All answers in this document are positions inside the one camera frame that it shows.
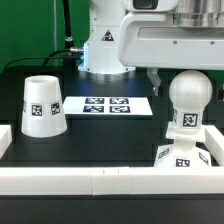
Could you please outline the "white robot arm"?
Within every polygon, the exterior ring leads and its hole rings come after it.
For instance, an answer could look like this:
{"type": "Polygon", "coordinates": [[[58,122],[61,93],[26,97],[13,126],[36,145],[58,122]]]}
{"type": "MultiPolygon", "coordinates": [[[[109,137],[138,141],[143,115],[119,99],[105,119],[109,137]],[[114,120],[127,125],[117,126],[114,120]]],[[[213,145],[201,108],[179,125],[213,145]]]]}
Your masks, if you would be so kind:
{"type": "Polygon", "coordinates": [[[79,69],[115,79],[143,67],[224,70],[224,0],[90,0],[90,36],[79,69]]]}

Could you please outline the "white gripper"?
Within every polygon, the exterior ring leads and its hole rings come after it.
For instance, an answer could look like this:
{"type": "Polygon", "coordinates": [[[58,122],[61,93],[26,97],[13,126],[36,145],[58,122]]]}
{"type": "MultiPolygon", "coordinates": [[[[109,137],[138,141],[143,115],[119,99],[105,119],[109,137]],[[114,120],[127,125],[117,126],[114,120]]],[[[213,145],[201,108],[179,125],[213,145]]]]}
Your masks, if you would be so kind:
{"type": "Polygon", "coordinates": [[[156,96],[163,95],[157,68],[224,70],[224,28],[184,28],[168,13],[129,13],[120,29],[119,60],[148,67],[156,96]]]}

